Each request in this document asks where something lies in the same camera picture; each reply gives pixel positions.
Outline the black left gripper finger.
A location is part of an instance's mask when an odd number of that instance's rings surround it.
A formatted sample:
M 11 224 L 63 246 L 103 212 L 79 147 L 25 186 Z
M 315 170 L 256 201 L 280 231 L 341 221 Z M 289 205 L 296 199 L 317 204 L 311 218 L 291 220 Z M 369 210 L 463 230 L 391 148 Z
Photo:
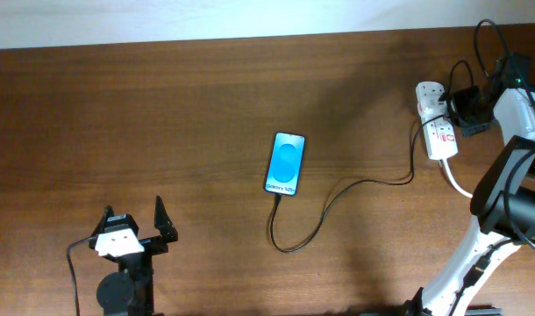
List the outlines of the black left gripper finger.
M 99 220 L 98 224 L 96 225 L 96 228 L 90 235 L 91 237 L 98 236 L 100 233 L 104 233 L 104 230 L 107 225 L 107 220 L 110 217 L 114 216 L 114 211 L 111 205 L 107 205 L 104 207 L 104 212 L 102 218 Z
M 154 227 L 160 232 L 161 238 L 166 243 L 178 241 L 178 232 L 169 218 L 160 196 L 155 199 Z

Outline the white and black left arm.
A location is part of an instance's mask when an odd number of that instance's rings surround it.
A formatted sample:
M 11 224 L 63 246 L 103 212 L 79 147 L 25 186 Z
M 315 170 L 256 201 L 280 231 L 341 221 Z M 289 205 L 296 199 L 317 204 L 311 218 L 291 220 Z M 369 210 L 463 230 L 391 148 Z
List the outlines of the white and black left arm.
M 155 314 L 153 257 L 166 254 L 168 245 L 178 241 L 178 232 L 161 197 L 155 199 L 153 222 L 159 234 L 140 239 L 132 215 L 116 215 L 107 206 L 96 225 L 89 247 L 118 266 L 116 272 L 101 280 L 96 290 L 96 300 L 104 315 Z

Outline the white charger plug adapter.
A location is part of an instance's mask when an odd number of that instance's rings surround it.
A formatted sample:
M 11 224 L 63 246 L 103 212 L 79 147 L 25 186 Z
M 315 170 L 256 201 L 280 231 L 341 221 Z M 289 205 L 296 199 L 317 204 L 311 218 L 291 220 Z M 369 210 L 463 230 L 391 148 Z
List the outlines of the white charger plug adapter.
M 422 119 L 444 115 L 447 112 L 446 101 L 439 101 L 437 96 L 423 96 L 417 101 L 417 111 Z

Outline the white power strip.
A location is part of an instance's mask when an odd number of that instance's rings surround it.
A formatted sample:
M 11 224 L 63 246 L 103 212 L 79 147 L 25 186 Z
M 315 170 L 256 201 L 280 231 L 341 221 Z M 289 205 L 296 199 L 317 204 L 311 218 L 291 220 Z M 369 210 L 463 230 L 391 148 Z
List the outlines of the white power strip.
M 440 83 L 421 82 L 416 87 L 417 101 L 425 95 L 440 98 L 444 92 L 445 88 Z M 433 118 L 420 117 L 424 125 L 423 132 L 427 154 L 434 161 L 443 161 L 458 153 L 453 125 L 447 114 L 448 111 L 444 115 Z

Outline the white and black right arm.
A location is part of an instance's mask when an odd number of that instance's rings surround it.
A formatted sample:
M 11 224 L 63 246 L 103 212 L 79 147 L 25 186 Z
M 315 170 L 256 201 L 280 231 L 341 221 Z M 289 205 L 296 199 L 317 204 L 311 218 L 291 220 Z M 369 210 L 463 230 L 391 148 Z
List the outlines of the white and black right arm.
M 535 249 L 535 191 L 522 185 L 526 177 L 535 180 L 535 93 L 526 83 L 530 65 L 529 57 L 517 53 L 498 59 L 485 94 L 475 84 L 458 92 L 436 82 L 417 85 L 418 131 L 429 158 L 440 162 L 446 174 L 452 173 L 449 158 L 458 152 L 455 127 L 469 136 L 496 121 L 504 148 L 466 195 L 472 216 L 463 242 L 400 314 L 498 315 L 498 309 L 469 305 L 505 259 L 523 245 Z

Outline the blue Galaxy smartphone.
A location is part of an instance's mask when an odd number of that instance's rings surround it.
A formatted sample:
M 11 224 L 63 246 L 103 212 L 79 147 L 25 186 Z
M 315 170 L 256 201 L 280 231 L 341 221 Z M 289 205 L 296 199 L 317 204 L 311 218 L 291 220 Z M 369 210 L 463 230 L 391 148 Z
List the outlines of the blue Galaxy smartphone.
M 264 189 L 267 192 L 295 196 L 306 139 L 292 133 L 275 134 Z

